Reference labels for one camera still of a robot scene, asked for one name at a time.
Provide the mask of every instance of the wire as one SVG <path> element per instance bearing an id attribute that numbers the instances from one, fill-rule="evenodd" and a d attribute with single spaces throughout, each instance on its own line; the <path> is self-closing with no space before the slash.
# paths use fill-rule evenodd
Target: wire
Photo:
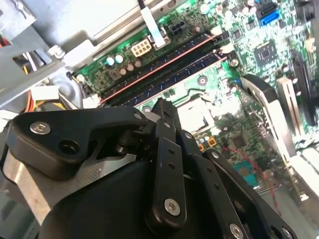
<path id="1" fill-rule="evenodd" d="M 237 150 L 237 149 L 234 149 L 234 148 L 225 147 L 225 146 L 223 147 L 223 149 L 227 150 L 227 151 L 232 151 L 232 152 L 241 154 L 244 157 L 244 159 L 247 162 L 249 162 L 253 166 L 253 168 L 256 169 L 261 174 L 261 176 L 263 177 L 263 180 L 268 183 L 268 186 L 270 188 L 270 193 L 271 193 L 271 196 L 273 198 L 274 206 L 276 208 L 277 213 L 281 216 L 281 211 L 279 209 L 279 206 L 278 206 L 278 203 L 277 203 L 277 200 L 276 200 L 276 195 L 275 195 L 273 186 L 271 185 L 271 183 L 269 182 L 269 179 L 267 178 L 266 174 L 261 170 L 261 168 L 254 161 L 250 160 L 248 158 L 248 156 L 243 151 L 240 151 L 240 150 Z"/>
<path id="2" fill-rule="evenodd" d="M 140 6 L 140 9 L 141 9 L 141 10 L 146 7 L 143 0 L 138 0 L 138 3 L 139 3 L 139 6 Z"/>

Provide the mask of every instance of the hole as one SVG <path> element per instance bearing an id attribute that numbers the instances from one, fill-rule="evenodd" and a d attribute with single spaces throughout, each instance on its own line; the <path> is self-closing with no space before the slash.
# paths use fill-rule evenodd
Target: hole
<path id="1" fill-rule="evenodd" d="M 90 158 L 94 152 L 94 150 L 96 149 L 96 146 L 98 146 L 99 142 L 97 140 L 92 140 L 89 142 L 89 146 L 88 146 L 88 155 L 87 158 Z"/>
<path id="2" fill-rule="evenodd" d="M 253 96 L 253 94 L 251 93 L 251 90 L 249 88 L 247 88 L 247 93 L 250 95 L 250 96 Z"/>
<path id="3" fill-rule="evenodd" d="M 218 186 L 217 183 L 214 183 L 214 187 L 215 187 L 217 190 L 219 190 L 219 186 Z"/>
<path id="4" fill-rule="evenodd" d="M 283 239 L 283 235 L 277 228 L 275 228 L 274 226 L 271 226 L 270 229 L 276 237 L 278 237 L 279 239 Z"/>
<path id="5" fill-rule="evenodd" d="M 60 141 L 59 149 L 62 153 L 68 155 L 77 154 L 80 151 L 80 147 L 76 142 L 67 139 Z"/>
<path id="6" fill-rule="evenodd" d="M 168 165 L 171 169 L 175 169 L 175 165 L 172 162 L 169 162 Z"/>
<path id="7" fill-rule="evenodd" d="M 167 4 L 167 7 L 168 8 L 172 8 L 176 5 L 176 0 L 171 0 L 168 4 Z"/>

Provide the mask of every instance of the yellow wire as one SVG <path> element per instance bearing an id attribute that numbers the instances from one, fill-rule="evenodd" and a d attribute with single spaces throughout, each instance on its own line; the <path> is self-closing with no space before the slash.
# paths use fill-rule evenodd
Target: yellow wire
<path id="1" fill-rule="evenodd" d="M 61 103 L 53 103 L 55 106 L 58 106 L 59 108 L 65 110 L 65 107 Z"/>
<path id="2" fill-rule="evenodd" d="M 72 79 L 75 80 L 76 83 L 80 83 L 78 79 L 76 79 L 74 76 L 72 76 Z"/>

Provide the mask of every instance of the screw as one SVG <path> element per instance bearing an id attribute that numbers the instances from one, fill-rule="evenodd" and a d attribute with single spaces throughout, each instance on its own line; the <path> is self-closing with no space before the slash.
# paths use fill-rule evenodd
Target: screw
<path id="1" fill-rule="evenodd" d="M 219 156 L 216 152 L 212 152 L 211 154 L 213 155 L 214 158 L 219 158 Z"/>
<path id="2" fill-rule="evenodd" d="M 237 238 L 237 239 L 244 238 L 243 232 L 240 230 L 240 228 L 236 224 L 233 224 L 233 223 L 230 224 L 229 228 L 230 228 L 230 231 L 234 235 L 235 238 Z"/>
<path id="3" fill-rule="evenodd" d="M 293 239 L 293 235 L 285 227 L 283 227 L 283 231 L 289 239 Z"/>
<path id="4" fill-rule="evenodd" d="M 142 119 L 142 116 L 140 116 L 139 114 L 134 114 L 135 118 L 138 118 L 139 120 Z"/>
<path id="5" fill-rule="evenodd" d="M 167 198 L 164 201 L 164 207 L 165 210 L 172 216 L 178 216 L 180 214 L 179 205 L 174 199 Z"/>
<path id="6" fill-rule="evenodd" d="M 191 138 L 191 134 L 190 133 L 185 133 L 187 138 Z"/>
<path id="7" fill-rule="evenodd" d="M 48 134 L 51 132 L 51 128 L 47 123 L 44 122 L 35 122 L 30 125 L 30 130 L 36 134 Z"/>

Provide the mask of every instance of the small component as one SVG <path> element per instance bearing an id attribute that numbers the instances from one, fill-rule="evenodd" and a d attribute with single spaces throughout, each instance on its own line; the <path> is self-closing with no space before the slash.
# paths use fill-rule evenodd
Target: small component
<path id="1" fill-rule="evenodd" d="M 307 52 L 314 52 L 316 50 L 315 39 L 314 38 L 308 38 L 305 41 L 305 47 L 306 47 Z"/>
<path id="2" fill-rule="evenodd" d="M 234 169 L 246 180 L 253 188 L 258 187 L 258 181 L 253 172 L 253 166 L 250 162 L 244 161 L 234 164 Z"/>
<path id="3" fill-rule="evenodd" d="M 200 33 L 200 30 L 201 30 L 200 26 L 192 26 L 192 27 L 190 28 L 190 32 L 191 32 L 192 34 L 198 34 L 198 33 Z"/>
<path id="4" fill-rule="evenodd" d="M 217 15 L 223 15 L 223 6 L 221 4 L 218 4 L 215 7 L 215 11 L 216 11 Z"/>
<path id="5" fill-rule="evenodd" d="M 239 65 L 239 61 L 237 58 L 231 60 L 230 66 L 237 67 L 238 65 Z"/>
<path id="6" fill-rule="evenodd" d="M 271 39 L 254 49 L 255 58 L 258 66 L 266 64 L 277 59 L 275 42 Z"/>
<path id="7" fill-rule="evenodd" d="M 255 21 L 252 19 L 247 23 L 248 29 L 251 30 L 256 27 Z"/>
<path id="8" fill-rule="evenodd" d="M 288 118 L 288 122 L 290 123 L 290 129 L 293 129 L 296 136 L 305 135 L 293 82 L 286 77 L 282 77 L 277 80 L 277 86 L 280 103 L 285 112 L 285 116 Z"/>
<path id="9" fill-rule="evenodd" d="M 144 39 L 143 41 L 137 43 L 131 48 L 131 51 L 136 57 L 143 56 L 148 53 L 152 49 L 150 41 L 148 39 Z"/>
<path id="10" fill-rule="evenodd" d="M 233 140 L 233 143 L 235 145 L 236 148 L 242 148 L 244 146 L 247 145 L 247 143 L 245 142 L 243 135 L 237 135 L 235 137 L 231 138 Z"/>
<path id="11" fill-rule="evenodd" d="M 200 85 L 200 86 L 206 86 L 207 82 L 208 82 L 207 76 L 200 76 L 200 77 L 197 79 L 197 83 L 198 83 L 198 85 Z"/>
<path id="12" fill-rule="evenodd" d="M 282 67 L 281 67 L 281 70 L 284 72 L 284 73 L 287 73 L 289 72 L 289 66 L 284 64 Z"/>
<path id="13" fill-rule="evenodd" d="M 233 15 L 236 15 L 238 13 L 238 7 L 233 7 L 231 9 L 231 12 L 233 13 Z"/>
<path id="14" fill-rule="evenodd" d="M 231 12 L 231 10 L 227 10 L 227 11 L 225 12 L 225 17 L 226 17 L 227 19 L 231 19 L 232 16 L 233 16 L 233 13 Z"/>
<path id="15" fill-rule="evenodd" d="M 202 4 L 199 8 L 199 11 L 201 14 L 204 14 L 204 15 L 208 14 L 210 11 L 209 5 L 206 3 Z"/>
<path id="16" fill-rule="evenodd" d="M 199 148 L 199 150 L 201 151 L 201 152 L 203 152 L 205 149 L 204 149 L 204 146 L 200 143 L 199 145 L 198 145 L 198 148 Z"/>
<path id="17" fill-rule="evenodd" d="M 239 30 L 236 30 L 235 32 L 233 32 L 233 35 L 235 36 L 236 39 L 241 37 L 241 33 Z"/>
<path id="18" fill-rule="evenodd" d="M 136 60 L 135 63 L 134 63 L 134 66 L 139 68 L 142 66 L 142 62 L 140 60 Z"/>
<path id="19" fill-rule="evenodd" d="M 282 29 L 286 26 L 285 22 L 279 19 L 279 27 Z"/>
<path id="20" fill-rule="evenodd" d="M 111 71 L 111 72 L 109 72 L 109 74 L 110 74 L 113 81 L 115 81 L 121 77 L 121 73 L 118 70 Z"/>
<path id="21" fill-rule="evenodd" d="M 79 74 L 76 76 L 76 79 L 79 81 L 79 82 L 84 82 L 85 81 L 85 78 L 83 75 Z"/>
<path id="22" fill-rule="evenodd" d="M 106 59 L 106 64 L 109 65 L 109 66 L 113 66 L 115 63 L 115 60 L 112 56 L 109 56 L 107 59 Z"/>
<path id="23" fill-rule="evenodd" d="M 144 106 L 143 109 L 142 109 L 142 111 L 143 111 L 144 113 L 146 113 L 146 112 L 151 112 L 151 111 L 152 111 L 152 108 L 151 108 L 150 106 Z"/>
<path id="24" fill-rule="evenodd" d="M 126 71 L 125 68 L 122 68 L 122 69 L 120 70 L 120 74 L 121 74 L 122 76 L 126 75 L 126 73 L 127 73 L 127 71 Z"/>
<path id="25" fill-rule="evenodd" d="M 128 64 L 127 70 L 128 70 L 128 71 L 133 71 L 133 70 L 134 70 L 134 66 L 133 66 L 132 63 L 129 63 L 129 64 Z"/>
<path id="26" fill-rule="evenodd" d="M 116 55 L 115 61 L 116 61 L 116 63 L 121 64 L 124 61 L 124 58 L 121 55 Z"/>

